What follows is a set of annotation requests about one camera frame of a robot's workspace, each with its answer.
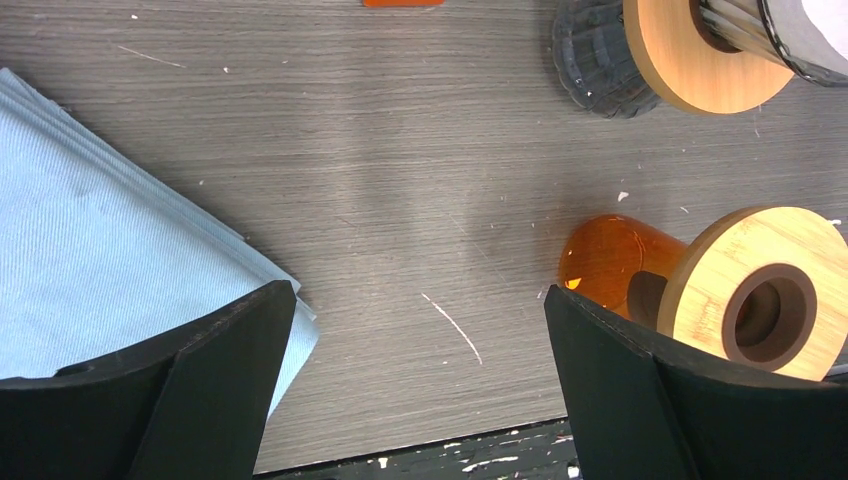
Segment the white paper coffee filter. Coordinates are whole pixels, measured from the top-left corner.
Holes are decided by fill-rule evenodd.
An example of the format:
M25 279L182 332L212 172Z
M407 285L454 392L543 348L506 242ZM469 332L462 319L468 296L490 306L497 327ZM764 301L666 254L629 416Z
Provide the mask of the white paper coffee filter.
M801 5L827 43L847 57L847 0L802 0Z

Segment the clear glass mug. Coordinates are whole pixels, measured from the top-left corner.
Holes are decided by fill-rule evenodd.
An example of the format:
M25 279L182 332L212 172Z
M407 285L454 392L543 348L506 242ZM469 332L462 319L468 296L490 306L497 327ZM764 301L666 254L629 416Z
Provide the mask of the clear glass mug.
M662 103L630 52L621 1L561 1L552 27L552 52L561 84L586 111L630 119Z

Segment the amber glass carafe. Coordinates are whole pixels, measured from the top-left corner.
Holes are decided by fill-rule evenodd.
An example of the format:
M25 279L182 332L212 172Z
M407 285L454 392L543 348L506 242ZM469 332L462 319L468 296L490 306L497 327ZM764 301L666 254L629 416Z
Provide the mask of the amber glass carafe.
M558 283L649 329L668 278L687 245L620 215L601 215L578 227L566 242Z

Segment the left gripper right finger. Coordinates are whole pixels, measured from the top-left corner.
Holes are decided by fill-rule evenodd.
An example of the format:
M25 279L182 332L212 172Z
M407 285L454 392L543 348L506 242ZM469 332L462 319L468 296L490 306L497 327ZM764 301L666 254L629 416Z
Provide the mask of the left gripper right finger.
M549 339L587 479L843 479L847 387L733 363L551 286Z

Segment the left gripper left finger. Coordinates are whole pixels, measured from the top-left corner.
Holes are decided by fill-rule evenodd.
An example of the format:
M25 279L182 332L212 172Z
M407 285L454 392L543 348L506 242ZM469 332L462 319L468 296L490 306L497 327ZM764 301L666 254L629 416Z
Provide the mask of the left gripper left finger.
M5 479L248 479L293 327L273 281L132 346L1 383Z

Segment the orange coffee filter box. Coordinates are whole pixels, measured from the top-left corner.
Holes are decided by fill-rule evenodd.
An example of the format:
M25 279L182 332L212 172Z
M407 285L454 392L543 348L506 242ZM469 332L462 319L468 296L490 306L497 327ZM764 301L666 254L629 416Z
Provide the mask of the orange coffee filter box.
M367 8L407 8L431 7L442 5L445 0L363 0Z

